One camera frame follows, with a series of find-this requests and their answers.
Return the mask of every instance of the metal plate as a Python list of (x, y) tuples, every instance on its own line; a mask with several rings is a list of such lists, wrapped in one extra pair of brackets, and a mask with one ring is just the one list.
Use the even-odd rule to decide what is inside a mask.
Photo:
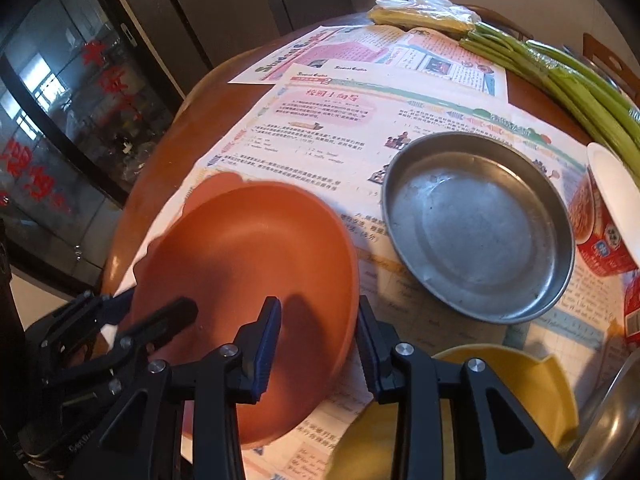
[(382, 205), (404, 264), (467, 316), (531, 320), (571, 277), (574, 235), (560, 195), (532, 162), (488, 137), (414, 140), (389, 165)]

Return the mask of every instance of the orange bowl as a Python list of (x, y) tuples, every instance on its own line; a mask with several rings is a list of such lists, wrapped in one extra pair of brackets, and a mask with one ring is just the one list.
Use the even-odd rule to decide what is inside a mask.
[[(315, 195), (278, 182), (243, 182), (233, 173), (212, 176), (134, 273), (138, 285), (125, 324), (179, 296), (198, 305), (194, 325), (154, 355), (171, 364), (233, 341), (265, 297), (282, 302), (268, 389), (255, 406), (238, 406), (243, 447), (292, 430), (329, 393), (353, 338), (358, 266), (342, 222)], [(187, 434), (192, 418), (187, 406)]]

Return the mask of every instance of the plastic bag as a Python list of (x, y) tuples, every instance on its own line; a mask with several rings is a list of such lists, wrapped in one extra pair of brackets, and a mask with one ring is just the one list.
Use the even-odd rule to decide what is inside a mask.
[(449, 0), (376, 0), (367, 16), (378, 25), (429, 27), (457, 34), (465, 34), (480, 21), (475, 12)]

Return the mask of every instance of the yellow plastic container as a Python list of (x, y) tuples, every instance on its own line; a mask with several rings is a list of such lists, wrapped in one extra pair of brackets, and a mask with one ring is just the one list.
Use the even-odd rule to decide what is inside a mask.
[[(462, 364), (481, 358), (500, 377), (549, 441), (558, 450), (574, 440), (578, 408), (568, 380), (554, 355), (540, 360), (498, 345), (458, 346), (434, 356)], [(441, 401), (444, 478), (455, 475), (449, 402)], [(396, 443), (398, 406), (372, 402), (350, 425), (335, 447), (326, 470), (327, 480), (388, 480)]]

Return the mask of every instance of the white lid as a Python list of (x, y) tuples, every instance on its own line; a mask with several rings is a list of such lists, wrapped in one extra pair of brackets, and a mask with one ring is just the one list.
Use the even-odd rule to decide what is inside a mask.
[(587, 146), (587, 159), (613, 223), (640, 267), (640, 189), (607, 148), (592, 142)]

